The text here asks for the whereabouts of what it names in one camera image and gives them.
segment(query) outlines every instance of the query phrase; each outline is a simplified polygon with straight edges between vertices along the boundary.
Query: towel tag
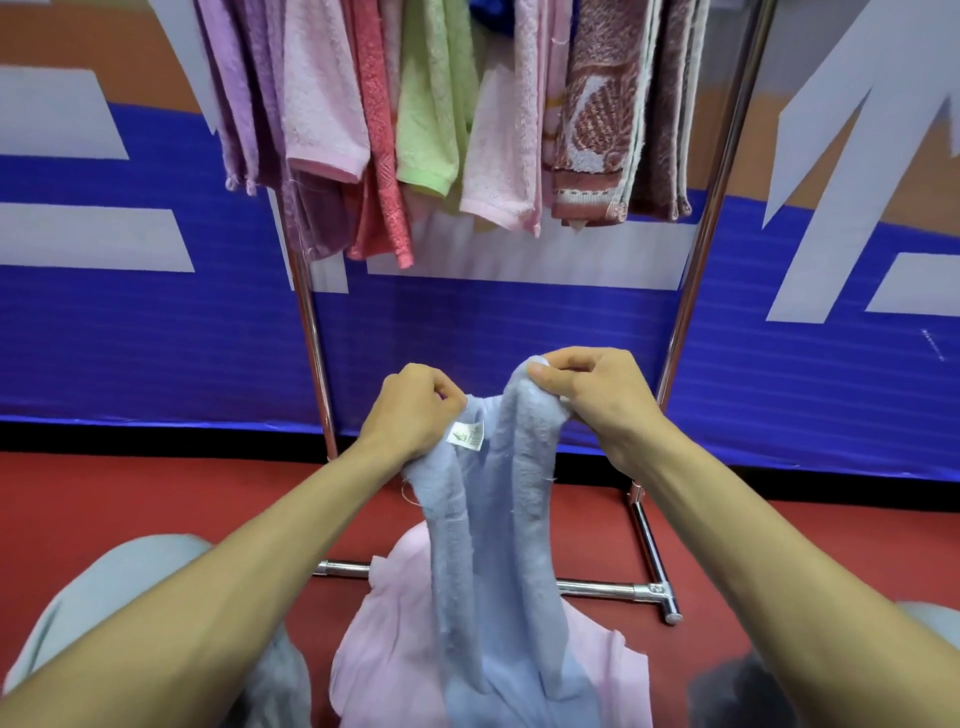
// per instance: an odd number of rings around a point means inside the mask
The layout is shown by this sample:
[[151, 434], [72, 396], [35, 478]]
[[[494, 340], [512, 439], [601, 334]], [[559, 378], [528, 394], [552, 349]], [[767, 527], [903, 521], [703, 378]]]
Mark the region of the towel tag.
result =
[[446, 441], [461, 448], [479, 450], [483, 446], [483, 422], [453, 423]]

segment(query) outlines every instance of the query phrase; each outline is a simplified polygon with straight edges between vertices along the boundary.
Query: light blue towel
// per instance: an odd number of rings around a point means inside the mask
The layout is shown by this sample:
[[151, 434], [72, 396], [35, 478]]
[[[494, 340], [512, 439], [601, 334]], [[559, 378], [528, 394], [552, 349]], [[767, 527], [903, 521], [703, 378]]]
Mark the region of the light blue towel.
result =
[[458, 419], [484, 424], [479, 451], [444, 439], [404, 471], [430, 531], [454, 728], [600, 725], [596, 690], [568, 648], [550, 558], [553, 466], [568, 418], [525, 362], [501, 397], [468, 398]]

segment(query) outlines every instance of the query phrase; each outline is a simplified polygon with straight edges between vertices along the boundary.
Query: hand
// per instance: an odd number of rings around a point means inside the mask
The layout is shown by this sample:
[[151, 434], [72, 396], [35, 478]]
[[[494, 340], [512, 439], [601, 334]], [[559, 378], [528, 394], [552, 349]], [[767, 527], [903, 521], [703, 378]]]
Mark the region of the hand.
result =
[[390, 449], [406, 462], [439, 443], [466, 406], [467, 396], [439, 369], [407, 364], [383, 380], [358, 442]]
[[569, 347], [543, 355], [549, 367], [531, 364], [540, 389], [570, 400], [580, 420], [596, 433], [613, 466], [634, 480], [643, 456], [673, 429], [630, 352]]

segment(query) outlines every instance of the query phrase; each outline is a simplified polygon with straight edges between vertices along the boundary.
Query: patterned towel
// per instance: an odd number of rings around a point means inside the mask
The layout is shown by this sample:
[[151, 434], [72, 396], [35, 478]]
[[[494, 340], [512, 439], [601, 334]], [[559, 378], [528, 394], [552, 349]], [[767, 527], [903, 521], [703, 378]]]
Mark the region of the patterned towel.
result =
[[651, 89], [647, 149], [636, 175], [634, 205], [673, 222], [690, 214], [686, 159], [696, 102], [709, 0], [666, 0]]
[[627, 219], [659, 26], [660, 0], [583, 0], [554, 166], [554, 217]]

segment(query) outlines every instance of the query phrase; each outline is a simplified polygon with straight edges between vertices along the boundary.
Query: metal rack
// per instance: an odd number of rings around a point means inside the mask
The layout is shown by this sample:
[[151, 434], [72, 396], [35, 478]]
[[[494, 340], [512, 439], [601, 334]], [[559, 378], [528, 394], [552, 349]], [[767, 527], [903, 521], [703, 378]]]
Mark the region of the metal rack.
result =
[[[687, 261], [677, 318], [674, 322], [666, 360], [657, 386], [657, 402], [661, 408], [666, 407], [677, 375], [686, 333], [690, 326], [693, 308], [697, 301], [697, 293], [700, 289], [700, 281], [707, 264], [710, 244], [727, 192], [733, 159], [736, 155], [740, 135], [743, 132], [747, 108], [754, 92], [760, 60], [763, 57], [763, 50], [766, 46], [776, 8], [777, 0], [755, 0], [747, 17], [744, 42], [741, 46], [740, 57], [733, 75], [731, 93], [721, 125], [723, 141], [710, 167], [707, 204]], [[321, 425], [324, 429], [327, 456], [333, 459], [337, 457], [338, 451], [333, 427], [333, 412], [330, 406], [329, 387], [324, 369], [320, 329], [311, 293], [309, 264], [301, 251], [293, 250], [288, 242], [286, 244], [294, 288], [300, 305], [303, 332], [306, 337], [307, 350], [310, 352], [310, 365], [317, 404], [320, 408]], [[653, 582], [650, 584], [617, 584], [558, 579], [557, 588], [562, 595], [591, 596], [602, 599], [657, 604], [660, 606], [660, 613], [664, 622], [670, 625], [679, 624], [683, 621], [683, 615], [674, 596], [670, 580], [667, 578], [666, 569], [660, 559], [660, 551], [657, 549], [657, 542], [654, 539], [653, 531], [650, 529], [650, 523], [647, 521], [646, 513], [643, 510], [643, 487], [640, 484], [633, 484], [630, 492], [625, 496], [625, 504], [630, 513], [631, 521], [634, 523], [636, 536], [649, 571], [653, 576]], [[317, 565], [313, 575], [366, 579], [369, 573], [370, 564], [351, 561], [322, 561]]]

